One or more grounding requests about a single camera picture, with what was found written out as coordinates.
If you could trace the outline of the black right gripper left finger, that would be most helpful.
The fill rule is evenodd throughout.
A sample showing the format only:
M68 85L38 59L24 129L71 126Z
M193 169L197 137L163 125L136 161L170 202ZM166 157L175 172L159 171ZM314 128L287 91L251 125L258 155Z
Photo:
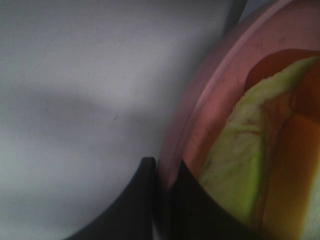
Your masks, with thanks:
M144 157L119 197L69 240L152 240L156 160Z

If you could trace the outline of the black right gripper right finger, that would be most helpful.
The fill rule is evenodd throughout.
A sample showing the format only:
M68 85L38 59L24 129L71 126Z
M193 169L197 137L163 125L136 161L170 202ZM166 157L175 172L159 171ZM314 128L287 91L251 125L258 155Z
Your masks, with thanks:
M220 207L184 161L171 189L171 240L263 240Z

